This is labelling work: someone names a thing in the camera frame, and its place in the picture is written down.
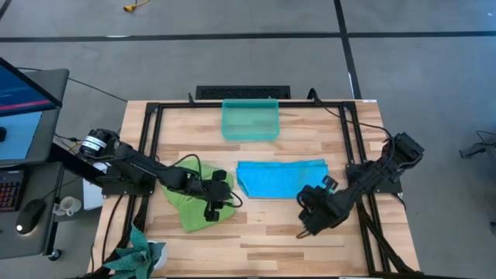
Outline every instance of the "monitor screen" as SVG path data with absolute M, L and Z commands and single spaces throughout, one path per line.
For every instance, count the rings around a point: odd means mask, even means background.
M 5 61 L 0 63 L 0 116 L 55 109 L 53 97 Z

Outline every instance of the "wooden table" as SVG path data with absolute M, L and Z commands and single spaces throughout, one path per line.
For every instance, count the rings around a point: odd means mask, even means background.
M 135 149 L 147 102 L 128 102 L 124 116 L 121 139 Z M 356 106 L 361 122 L 382 126 L 376 102 L 356 101 Z M 227 143 L 221 135 L 220 108 L 168 108 L 164 110 L 160 127 L 157 155 L 167 165 L 188 153 L 196 153 L 202 163 L 221 167 L 235 176 L 239 160 L 290 162 L 324 158 L 330 174 L 340 185 L 346 185 L 347 158 L 339 119 L 322 108 L 280 108 L 279 116 L 281 134 L 276 141 Z M 150 149 L 153 117 L 146 150 Z M 385 135 L 365 126 L 361 130 L 367 157 L 376 160 Z M 351 124 L 350 135 L 355 147 Z M 244 200 L 244 206 L 233 217 L 186 233 L 181 228 L 177 209 L 167 201 L 157 183 L 150 198 L 145 233 L 148 239 L 167 243 L 169 258 L 162 270 L 153 272 L 153 277 L 367 275 L 355 209 L 335 229 L 296 239 L 302 224 L 298 219 L 301 208 L 295 200 L 248 199 L 238 185 L 235 192 Z M 418 270 L 403 206 L 391 195 L 376 197 L 385 237 L 406 264 Z M 93 248 L 96 268 L 101 266 L 103 238 L 116 200 L 117 197 L 108 198 L 103 205 Z M 137 199 L 135 213 L 139 204 Z M 120 240 L 126 206 L 127 197 L 124 197 L 109 230 L 106 257 Z M 377 245 L 371 239 L 376 268 L 380 270 Z

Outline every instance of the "keyboard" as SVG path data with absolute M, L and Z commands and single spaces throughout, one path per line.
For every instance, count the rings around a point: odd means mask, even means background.
M 290 99 L 289 86 L 197 86 L 197 100 L 223 100 L 227 98 Z
M 19 210 L 24 170 L 0 170 L 0 212 Z

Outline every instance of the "teal plastic container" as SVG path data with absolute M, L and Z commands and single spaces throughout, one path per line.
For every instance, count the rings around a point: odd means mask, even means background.
M 222 135 L 226 140 L 268 141 L 279 136 L 277 99 L 226 99 L 222 103 Z

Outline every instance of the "green cloth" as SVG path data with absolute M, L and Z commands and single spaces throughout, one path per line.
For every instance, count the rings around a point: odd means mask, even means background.
M 193 171 L 198 171 L 197 160 L 184 160 L 177 164 L 177 166 L 186 167 Z M 205 180 L 212 179 L 212 173 L 217 170 L 218 168 L 201 164 L 201 178 Z M 233 189 L 234 179 L 232 174 L 228 173 L 224 181 L 227 182 L 231 189 Z M 187 233 L 222 222 L 234 215 L 236 211 L 232 207 L 224 206 L 223 209 L 219 209 L 218 222 L 207 222 L 205 220 L 205 217 L 203 216 L 205 207 L 207 206 L 206 201 L 169 191 L 164 186 L 162 186 L 162 191 L 164 191 L 164 194 L 169 199 L 169 202 L 173 206 L 175 206 L 177 210 L 179 210 L 179 219 L 181 220 L 181 225 L 183 226 L 184 231 Z

